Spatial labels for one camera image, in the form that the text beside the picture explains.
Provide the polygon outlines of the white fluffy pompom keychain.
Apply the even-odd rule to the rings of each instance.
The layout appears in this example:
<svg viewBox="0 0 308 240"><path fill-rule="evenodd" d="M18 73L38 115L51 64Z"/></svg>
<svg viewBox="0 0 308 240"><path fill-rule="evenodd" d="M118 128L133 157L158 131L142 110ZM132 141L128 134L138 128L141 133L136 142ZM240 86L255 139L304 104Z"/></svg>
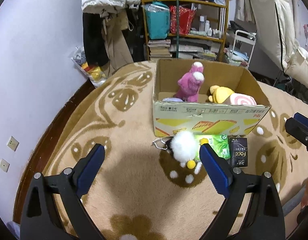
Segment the white fluffy pompom keychain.
<svg viewBox="0 0 308 240"><path fill-rule="evenodd" d="M192 170L196 167L199 143L195 135L189 131L180 131L174 136L156 138L152 145L168 152L182 167Z"/></svg>

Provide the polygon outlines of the beige patterned carpet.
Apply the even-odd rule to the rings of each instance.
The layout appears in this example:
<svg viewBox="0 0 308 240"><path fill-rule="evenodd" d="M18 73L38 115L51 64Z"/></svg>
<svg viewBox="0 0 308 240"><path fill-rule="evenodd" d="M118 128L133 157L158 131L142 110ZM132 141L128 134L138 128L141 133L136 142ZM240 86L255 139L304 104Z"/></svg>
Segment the beige patterned carpet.
<svg viewBox="0 0 308 240"><path fill-rule="evenodd" d="M95 144L105 161L81 201L107 239L199 239L223 197L204 168L183 168L157 149L152 117L155 63L128 64L77 107L45 168L55 175L74 166ZM271 109L248 135L245 172L268 171L286 203L308 178L308 152L288 135L285 121L308 117L308 105L266 84Z"/></svg>

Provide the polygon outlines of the white rolling cart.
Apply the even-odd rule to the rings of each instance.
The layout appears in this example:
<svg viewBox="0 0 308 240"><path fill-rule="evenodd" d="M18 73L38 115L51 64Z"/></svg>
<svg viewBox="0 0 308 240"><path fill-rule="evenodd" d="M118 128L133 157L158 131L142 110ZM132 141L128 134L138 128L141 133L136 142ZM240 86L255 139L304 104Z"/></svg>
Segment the white rolling cart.
<svg viewBox="0 0 308 240"><path fill-rule="evenodd" d="M248 69L257 42L257 34L244 30L229 30L227 37L232 43L224 49L225 62Z"/></svg>

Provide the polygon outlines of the teal bag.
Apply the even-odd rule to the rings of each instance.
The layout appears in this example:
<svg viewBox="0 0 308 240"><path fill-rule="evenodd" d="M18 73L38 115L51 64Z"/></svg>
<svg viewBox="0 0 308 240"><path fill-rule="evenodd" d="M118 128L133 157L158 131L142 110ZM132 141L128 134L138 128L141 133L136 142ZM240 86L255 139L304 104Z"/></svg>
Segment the teal bag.
<svg viewBox="0 0 308 240"><path fill-rule="evenodd" d="M164 40L170 32L170 9L161 2L142 6L145 9L147 30L151 40Z"/></svg>

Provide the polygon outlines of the black hanging garment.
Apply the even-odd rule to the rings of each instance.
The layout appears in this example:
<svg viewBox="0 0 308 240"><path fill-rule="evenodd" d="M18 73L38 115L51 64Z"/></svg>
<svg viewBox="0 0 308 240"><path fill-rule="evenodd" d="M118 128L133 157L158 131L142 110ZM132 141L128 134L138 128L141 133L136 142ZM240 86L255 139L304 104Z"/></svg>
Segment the black hanging garment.
<svg viewBox="0 0 308 240"><path fill-rule="evenodd" d="M102 67L109 62L102 36L102 18L98 14L83 13L83 46L89 66Z"/></svg>

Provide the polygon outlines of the pink swirl roll plush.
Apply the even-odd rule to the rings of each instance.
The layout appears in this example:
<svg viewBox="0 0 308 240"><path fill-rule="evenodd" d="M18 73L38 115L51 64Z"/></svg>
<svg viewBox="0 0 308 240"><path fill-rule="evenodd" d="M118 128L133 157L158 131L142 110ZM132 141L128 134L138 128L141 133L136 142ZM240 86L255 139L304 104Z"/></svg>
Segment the pink swirl roll plush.
<svg viewBox="0 0 308 240"><path fill-rule="evenodd" d="M256 106L257 103L255 99L246 94L233 93L223 102L225 105L248 105Z"/></svg>

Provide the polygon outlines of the open cardboard box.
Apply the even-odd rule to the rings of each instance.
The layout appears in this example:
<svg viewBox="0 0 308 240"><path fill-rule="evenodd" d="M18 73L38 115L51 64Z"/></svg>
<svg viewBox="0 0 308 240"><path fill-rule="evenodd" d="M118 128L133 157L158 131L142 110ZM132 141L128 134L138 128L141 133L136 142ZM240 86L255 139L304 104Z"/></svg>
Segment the open cardboard box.
<svg viewBox="0 0 308 240"><path fill-rule="evenodd" d="M195 134L248 135L271 109L267 96L249 70L217 61L203 60L204 82L197 102L171 102L178 80L189 72L194 60L159 59L153 87L153 130L157 137L179 131ZM210 87L228 87L251 96L255 106L209 101Z"/></svg>

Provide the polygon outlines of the purple haired plush doll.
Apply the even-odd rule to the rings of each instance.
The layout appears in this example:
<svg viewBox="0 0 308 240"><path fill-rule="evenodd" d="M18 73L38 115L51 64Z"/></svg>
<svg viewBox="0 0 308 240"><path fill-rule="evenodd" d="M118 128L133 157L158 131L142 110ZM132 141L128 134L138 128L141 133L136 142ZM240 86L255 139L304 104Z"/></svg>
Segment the purple haired plush doll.
<svg viewBox="0 0 308 240"><path fill-rule="evenodd" d="M183 100L180 98L164 98L162 101L163 102L183 102Z"/></svg>

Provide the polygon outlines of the stack of books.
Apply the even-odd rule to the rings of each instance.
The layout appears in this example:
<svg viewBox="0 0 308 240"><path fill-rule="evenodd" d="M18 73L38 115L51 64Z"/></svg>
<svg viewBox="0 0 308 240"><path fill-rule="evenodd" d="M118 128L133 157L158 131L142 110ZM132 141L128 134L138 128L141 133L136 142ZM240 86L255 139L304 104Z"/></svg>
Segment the stack of books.
<svg viewBox="0 0 308 240"><path fill-rule="evenodd" d="M150 40L147 44L149 49L150 60L158 58L169 58L172 57L170 52L171 40Z"/></svg>

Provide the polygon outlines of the red patterned bag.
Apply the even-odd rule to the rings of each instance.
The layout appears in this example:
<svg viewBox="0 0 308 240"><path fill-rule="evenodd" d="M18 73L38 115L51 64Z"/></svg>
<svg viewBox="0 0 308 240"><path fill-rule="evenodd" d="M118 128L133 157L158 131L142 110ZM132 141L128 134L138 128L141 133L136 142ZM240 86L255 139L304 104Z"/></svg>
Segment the red patterned bag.
<svg viewBox="0 0 308 240"><path fill-rule="evenodd" d="M187 35L190 32L195 11L179 6L179 34ZM176 6L170 6L170 33L176 34Z"/></svg>

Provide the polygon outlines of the pink plush bear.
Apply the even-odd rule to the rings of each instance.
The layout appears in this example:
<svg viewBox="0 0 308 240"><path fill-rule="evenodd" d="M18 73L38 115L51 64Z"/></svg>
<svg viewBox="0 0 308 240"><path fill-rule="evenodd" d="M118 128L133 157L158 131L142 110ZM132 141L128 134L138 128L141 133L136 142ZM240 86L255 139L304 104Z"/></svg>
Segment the pink plush bear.
<svg viewBox="0 0 308 240"><path fill-rule="evenodd" d="M198 102L198 93L204 83L204 66L201 62L194 62L189 72L185 73L178 81L178 91L174 98L186 102Z"/></svg>

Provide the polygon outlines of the green pole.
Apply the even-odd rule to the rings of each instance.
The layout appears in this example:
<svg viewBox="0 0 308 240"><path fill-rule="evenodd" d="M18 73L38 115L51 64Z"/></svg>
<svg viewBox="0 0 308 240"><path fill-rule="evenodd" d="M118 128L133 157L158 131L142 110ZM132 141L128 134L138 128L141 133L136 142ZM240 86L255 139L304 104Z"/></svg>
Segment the green pole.
<svg viewBox="0 0 308 240"><path fill-rule="evenodd" d="M176 0L176 58L179 58L179 0Z"/></svg>

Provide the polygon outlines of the plastic bag with toys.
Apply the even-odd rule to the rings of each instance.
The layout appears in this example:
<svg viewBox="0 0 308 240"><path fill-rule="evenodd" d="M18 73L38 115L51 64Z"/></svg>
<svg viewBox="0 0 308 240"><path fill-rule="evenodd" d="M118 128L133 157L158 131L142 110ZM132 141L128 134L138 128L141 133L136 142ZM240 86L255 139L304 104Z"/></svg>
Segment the plastic bag with toys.
<svg viewBox="0 0 308 240"><path fill-rule="evenodd" d="M90 66L87 63L83 46L76 47L71 60L74 62L75 66L91 81L95 88L100 87L107 80L105 73L99 66Z"/></svg>

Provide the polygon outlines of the beige hanging trousers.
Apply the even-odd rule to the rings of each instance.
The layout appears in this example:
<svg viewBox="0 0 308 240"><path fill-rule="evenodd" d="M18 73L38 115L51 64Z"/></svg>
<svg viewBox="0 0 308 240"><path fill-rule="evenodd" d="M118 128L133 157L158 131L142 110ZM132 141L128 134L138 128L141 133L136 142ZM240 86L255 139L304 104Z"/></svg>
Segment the beige hanging trousers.
<svg viewBox="0 0 308 240"><path fill-rule="evenodd" d="M109 62L103 66L107 76L113 75L121 67L133 63L129 47L122 31L129 28L126 10L110 15L102 20L102 37Z"/></svg>

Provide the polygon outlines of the lower wall socket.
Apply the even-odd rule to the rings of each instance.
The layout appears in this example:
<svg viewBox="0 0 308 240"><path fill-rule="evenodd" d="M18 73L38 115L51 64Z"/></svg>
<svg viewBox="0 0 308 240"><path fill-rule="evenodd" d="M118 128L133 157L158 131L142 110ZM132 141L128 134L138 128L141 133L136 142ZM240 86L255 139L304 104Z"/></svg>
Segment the lower wall socket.
<svg viewBox="0 0 308 240"><path fill-rule="evenodd" d="M10 164L6 160L4 159L0 160L0 169L4 171L5 173L8 172L9 166Z"/></svg>

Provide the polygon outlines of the upper wall socket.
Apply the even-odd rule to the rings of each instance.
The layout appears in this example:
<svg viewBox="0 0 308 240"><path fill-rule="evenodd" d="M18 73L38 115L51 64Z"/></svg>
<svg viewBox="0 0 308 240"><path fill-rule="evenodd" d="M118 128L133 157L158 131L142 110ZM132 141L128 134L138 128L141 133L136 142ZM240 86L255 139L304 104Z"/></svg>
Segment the upper wall socket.
<svg viewBox="0 0 308 240"><path fill-rule="evenodd" d="M19 146L19 142L13 136L11 136L7 143L7 146L15 152Z"/></svg>

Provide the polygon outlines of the wooden shelf unit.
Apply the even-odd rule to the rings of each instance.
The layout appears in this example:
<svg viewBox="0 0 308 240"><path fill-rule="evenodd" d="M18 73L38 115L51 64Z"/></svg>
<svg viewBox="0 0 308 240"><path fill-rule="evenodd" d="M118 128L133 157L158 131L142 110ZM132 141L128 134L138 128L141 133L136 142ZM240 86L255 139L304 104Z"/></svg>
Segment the wooden shelf unit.
<svg viewBox="0 0 308 240"><path fill-rule="evenodd" d="M141 0L146 57L221 61L229 0Z"/></svg>

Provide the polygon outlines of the yellow plush toy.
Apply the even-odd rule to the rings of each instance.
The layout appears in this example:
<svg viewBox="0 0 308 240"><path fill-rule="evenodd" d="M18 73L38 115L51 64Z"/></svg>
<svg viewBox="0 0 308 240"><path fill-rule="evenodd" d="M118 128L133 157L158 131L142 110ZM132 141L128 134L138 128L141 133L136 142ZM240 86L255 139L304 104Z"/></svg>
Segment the yellow plush toy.
<svg viewBox="0 0 308 240"><path fill-rule="evenodd" d="M234 94L234 91L228 87L213 85L210 87L210 96L208 100L212 103L223 103L225 100Z"/></svg>

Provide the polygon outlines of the wall socket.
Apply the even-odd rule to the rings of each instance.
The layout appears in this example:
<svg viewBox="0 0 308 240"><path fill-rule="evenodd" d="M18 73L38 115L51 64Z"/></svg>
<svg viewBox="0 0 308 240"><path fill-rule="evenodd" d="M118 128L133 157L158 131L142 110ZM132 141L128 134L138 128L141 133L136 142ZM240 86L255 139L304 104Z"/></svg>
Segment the wall socket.
<svg viewBox="0 0 308 240"><path fill-rule="evenodd" d="M19 146L19 142L13 136L11 136L7 143L7 146L15 152Z"/></svg>
<svg viewBox="0 0 308 240"><path fill-rule="evenodd" d="M6 160L4 159L0 160L0 169L4 171L5 173L8 172L9 166L10 164Z"/></svg>

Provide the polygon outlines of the leaning cream mattress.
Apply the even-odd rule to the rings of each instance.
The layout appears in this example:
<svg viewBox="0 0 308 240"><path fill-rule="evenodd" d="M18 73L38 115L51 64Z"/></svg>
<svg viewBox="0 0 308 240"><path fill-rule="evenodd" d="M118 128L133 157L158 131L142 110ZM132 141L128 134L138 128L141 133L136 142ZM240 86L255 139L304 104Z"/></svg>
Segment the leaning cream mattress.
<svg viewBox="0 0 308 240"><path fill-rule="evenodd" d="M286 74L287 63L295 49L300 47L296 39L292 0L250 0L250 3L261 48Z"/></svg>

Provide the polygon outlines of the green tissue pack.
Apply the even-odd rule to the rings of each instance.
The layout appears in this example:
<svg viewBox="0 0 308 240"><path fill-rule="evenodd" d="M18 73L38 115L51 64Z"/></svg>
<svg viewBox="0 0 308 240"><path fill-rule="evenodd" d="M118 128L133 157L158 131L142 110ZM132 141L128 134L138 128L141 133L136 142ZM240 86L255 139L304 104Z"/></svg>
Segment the green tissue pack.
<svg viewBox="0 0 308 240"><path fill-rule="evenodd" d="M198 151L201 145L208 143L219 157L226 160L230 158L229 142L226 135L194 135L194 137L198 142Z"/></svg>

